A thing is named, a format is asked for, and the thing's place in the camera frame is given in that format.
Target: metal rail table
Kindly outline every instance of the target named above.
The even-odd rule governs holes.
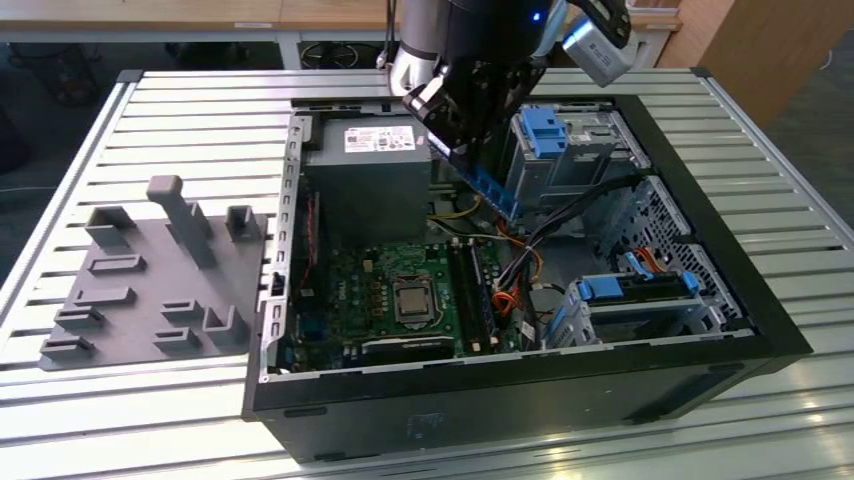
[[[36,368],[92,207],[161,215],[145,182],[177,174],[205,212],[239,202],[275,221],[289,99],[343,90],[388,93],[369,71],[152,72],[116,85],[0,291],[0,477],[852,475],[854,235],[716,82],[687,70],[629,73],[604,92],[640,96],[816,353],[683,418],[300,466],[239,419],[245,356]],[[596,92],[576,70],[551,71],[536,90]]]

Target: gray post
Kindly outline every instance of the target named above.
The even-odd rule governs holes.
[[[181,196],[182,185],[184,182],[174,175],[153,176],[145,195],[148,200],[162,207],[172,224],[172,232],[184,244],[196,266],[201,269],[212,268],[216,266],[216,257],[206,242],[206,235]]]

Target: green motherboard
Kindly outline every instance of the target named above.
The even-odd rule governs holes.
[[[308,370],[345,368],[351,348],[381,339],[451,337],[453,356],[472,354],[457,315],[449,248],[445,243],[407,244],[331,253],[325,312],[301,322],[305,341],[296,356]],[[476,251],[488,281],[500,271],[497,248],[481,242]],[[509,335],[496,334],[491,341],[492,352],[512,351]]]

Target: cpu socket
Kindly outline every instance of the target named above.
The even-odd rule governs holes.
[[[428,275],[400,275],[392,280],[395,321],[420,330],[436,320],[432,279]]]

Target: power supply label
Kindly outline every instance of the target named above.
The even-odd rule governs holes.
[[[415,150],[411,126],[348,128],[344,132],[344,152],[399,152]]]

